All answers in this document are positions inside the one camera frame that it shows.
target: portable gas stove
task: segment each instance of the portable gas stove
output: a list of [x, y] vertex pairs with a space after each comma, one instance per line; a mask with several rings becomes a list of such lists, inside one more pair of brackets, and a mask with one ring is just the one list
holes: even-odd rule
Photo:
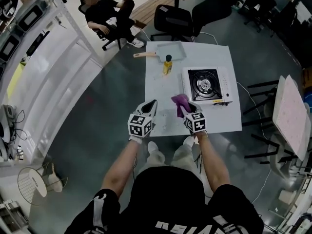
[[189, 101], [211, 105], [228, 105], [233, 101], [225, 67], [183, 68], [182, 80]]

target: gray pants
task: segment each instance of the gray pants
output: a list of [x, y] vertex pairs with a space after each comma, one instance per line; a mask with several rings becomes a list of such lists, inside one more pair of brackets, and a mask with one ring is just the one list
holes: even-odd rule
[[[159, 150], [154, 150], [152, 151], [151, 155], [147, 158], [146, 164], [141, 168], [139, 173], [143, 172], [144, 170], [150, 167], [157, 166], [167, 166], [167, 165], [165, 164], [165, 155]], [[171, 162], [171, 166], [188, 170], [194, 173], [201, 180], [199, 170], [194, 162], [192, 149], [189, 145], [182, 145], [176, 150], [173, 160]]]

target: gray floor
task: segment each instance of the gray floor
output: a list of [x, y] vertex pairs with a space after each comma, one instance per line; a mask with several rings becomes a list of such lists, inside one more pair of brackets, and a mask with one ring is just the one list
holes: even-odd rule
[[[201, 1], [185, 0], [180, 7], [191, 10]], [[259, 34], [252, 23], [245, 26], [243, 22], [244, 18], [233, 11], [228, 18], [202, 29], [215, 35], [220, 45], [229, 46], [237, 81], [247, 87], [278, 79], [280, 75], [291, 75], [300, 84], [301, 68], [281, 41], [277, 37], [270, 38], [268, 29]], [[148, 35], [155, 32], [152, 25], [145, 29]], [[145, 39], [142, 33], [138, 36]], [[213, 38], [204, 34], [195, 38], [195, 41], [214, 44]], [[30, 225], [36, 233], [63, 233], [100, 188], [104, 174], [127, 143], [129, 114], [144, 101], [145, 90], [145, 59], [133, 59], [132, 55], [143, 51], [129, 45], [119, 51], [81, 96], [61, 127], [47, 159], [51, 159], [58, 173], [68, 176], [69, 181], [61, 194], [50, 193], [42, 206], [32, 207]], [[238, 91], [241, 110], [251, 107], [253, 103], [246, 91], [241, 87], [238, 87]], [[252, 119], [258, 119], [256, 111], [242, 117], [242, 121]], [[241, 188], [246, 197], [253, 201], [270, 168], [260, 165], [259, 159], [244, 160], [246, 154], [266, 151], [264, 144], [250, 137], [251, 133], [261, 135], [257, 126], [251, 126], [243, 128], [241, 132], [212, 134], [210, 139], [228, 166], [232, 184]], [[150, 138], [159, 145], [168, 160], [183, 139], [184, 136]], [[136, 173], [146, 153], [146, 146], [143, 145]], [[130, 178], [120, 199], [123, 209], [127, 206], [132, 183], [133, 179]], [[287, 182], [270, 174], [254, 203], [265, 223], [276, 225], [282, 221], [268, 209], [275, 208], [280, 190], [289, 187]]]

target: purple cloth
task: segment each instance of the purple cloth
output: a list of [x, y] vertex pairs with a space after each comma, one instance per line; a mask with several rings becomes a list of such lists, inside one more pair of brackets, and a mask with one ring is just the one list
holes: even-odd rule
[[184, 109], [188, 112], [188, 113], [191, 113], [192, 110], [189, 106], [189, 103], [188, 103], [188, 98], [185, 94], [179, 94], [177, 96], [173, 96], [171, 97], [171, 100], [176, 104], [177, 106], [177, 110], [176, 110], [176, 114], [178, 117], [180, 118], [184, 118], [184, 115], [182, 113], [182, 109], [180, 108], [180, 106], [183, 106]]

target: pink board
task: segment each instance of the pink board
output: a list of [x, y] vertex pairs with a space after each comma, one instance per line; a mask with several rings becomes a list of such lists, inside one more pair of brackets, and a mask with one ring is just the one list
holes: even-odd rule
[[275, 125], [288, 142], [293, 152], [297, 154], [303, 139], [307, 111], [293, 79], [287, 76], [281, 98], [276, 98], [274, 110], [277, 117]]

